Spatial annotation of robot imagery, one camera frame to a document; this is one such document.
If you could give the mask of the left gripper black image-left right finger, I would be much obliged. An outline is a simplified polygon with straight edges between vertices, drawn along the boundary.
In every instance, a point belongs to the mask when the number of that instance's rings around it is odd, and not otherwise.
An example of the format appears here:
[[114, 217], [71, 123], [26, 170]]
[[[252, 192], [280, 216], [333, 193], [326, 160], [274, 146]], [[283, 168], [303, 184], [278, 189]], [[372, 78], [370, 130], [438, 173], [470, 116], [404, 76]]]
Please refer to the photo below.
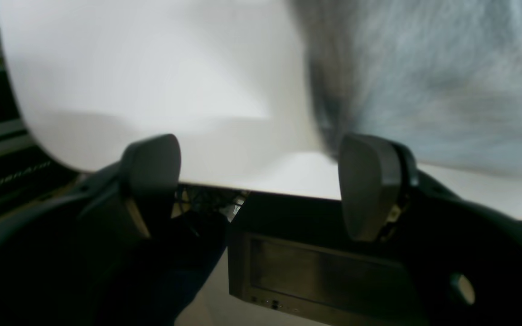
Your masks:
[[522, 326], [522, 221], [461, 198], [387, 139], [344, 136], [338, 175], [350, 239], [394, 250], [431, 326]]

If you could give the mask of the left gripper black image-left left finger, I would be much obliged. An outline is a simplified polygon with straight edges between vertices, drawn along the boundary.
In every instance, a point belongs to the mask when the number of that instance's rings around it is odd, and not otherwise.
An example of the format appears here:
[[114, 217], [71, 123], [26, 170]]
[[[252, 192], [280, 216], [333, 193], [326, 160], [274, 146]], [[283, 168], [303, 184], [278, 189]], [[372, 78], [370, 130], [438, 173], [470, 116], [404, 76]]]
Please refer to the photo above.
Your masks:
[[0, 326], [172, 326], [226, 248], [228, 220], [172, 217], [174, 135], [129, 144], [66, 194], [0, 219]]

